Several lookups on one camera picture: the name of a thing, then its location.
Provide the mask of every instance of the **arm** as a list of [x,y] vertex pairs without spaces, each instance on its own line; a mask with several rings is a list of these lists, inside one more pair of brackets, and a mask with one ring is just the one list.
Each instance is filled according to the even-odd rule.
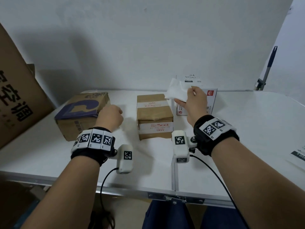
[[[207,97],[198,87],[189,89],[186,103],[175,101],[188,111],[193,127],[207,114]],[[231,137],[218,143],[212,159],[250,228],[304,226],[305,192],[238,140]]]
[[[111,132],[121,125],[122,110],[104,107],[95,126]],[[73,158],[22,226],[27,228],[87,228],[94,203],[99,163],[85,156]]]

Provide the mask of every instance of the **person's right hand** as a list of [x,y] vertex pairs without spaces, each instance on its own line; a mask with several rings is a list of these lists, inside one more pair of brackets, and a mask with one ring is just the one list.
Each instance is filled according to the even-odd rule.
[[107,105],[99,112],[94,127],[103,127],[110,132],[116,130],[123,122],[123,111],[116,105]]
[[194,124],[200,117],[208,115],[207,95],[199,87],[192,86],[192,88],[188,89],[188,99],[186,102],[178,99],[174,100],[188,112],[187,120],[192,127],[194,127]]

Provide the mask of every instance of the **red logo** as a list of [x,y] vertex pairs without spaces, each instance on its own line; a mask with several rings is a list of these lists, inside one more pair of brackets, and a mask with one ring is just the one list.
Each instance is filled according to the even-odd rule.
[[207,96],[212,96],[212,95],[214,95],[214,90],[209,90]]

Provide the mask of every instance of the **black cable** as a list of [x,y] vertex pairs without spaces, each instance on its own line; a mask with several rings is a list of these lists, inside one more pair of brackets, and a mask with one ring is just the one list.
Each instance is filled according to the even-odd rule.
[[103,183],[102,183],[102,185],[101,185],[101,190],[100,190],[100,192],[99,192],[99,198],[100,198],[100,200],[101,200],[102,210],[103,210],[103,212],[106,213],[106,219],[107,219],[108,223],[110,224],[111,229],[114,229],[114,228],[115,228],[115,220],[114,220],[114,217],[111,215],[111,213],[110,213],[109,211],[106,211],[105,208],[104,208],[104,204],[103,204],[103,201],[102,201],[102,188],[103,188],[103,185],[104,185],[104,183],[105,183],[105,181],[106,181],[106,178],[109,176],[109,174],[110,174],[112,171],[117,170],[117,169],[119,169],[119,168],[114,168],[114,169],[112,169],[112,170],[106,175],[106,177],[104,178],[104,181],[103,181]]
[[224,185],[224,183],[222,182],[222,180],[220,179],[220,177],[218,177],[218,175],[215,173],[215,171],[214,171],[207,163],[205,163],[203,160],[201,160],[200,158],[198,158],[198,157],[196,157],[196,156],[194,156],[194,155],[192,155],[192,154],[190,154],[190,157],[197,158],[199,161],[201,161],[202,163],[204,163],[204,164],[205,164],[205,165],[206,165],[206,166],[216,175],[216,177],[218,178],[218,180],[221,182],[221,184],[223,185],[224,189],[226,190],[227,194],[229,195],[229,197],[230,197],[230,199],[231,199],[231,201],[232,201],[232,203],[233,203],[235,209],[237,210],[237,212],[238,212],[239,216],[241,217],[243,223],[245,224],[246,228],[250,229],[249,226],[248,226],[248,224],[247,224],[247,222],[246,222],[246,220],[244,219],[244,217],[242,216],[241,212],[240,212],[239,209],[237,208],[237,206],[236,206],[236,204],[235,204],[235,202],[234,202],[232,196],[230,195],[228,189],[226,188],[226,186]]

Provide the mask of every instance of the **blue pants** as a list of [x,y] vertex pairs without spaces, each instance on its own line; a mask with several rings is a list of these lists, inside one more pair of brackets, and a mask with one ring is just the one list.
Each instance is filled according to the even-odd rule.
[[[142,229],[194,229],[185,204],[153,200],[146,212]],[[201,229],[246,229],[235,209],[209,206]]]

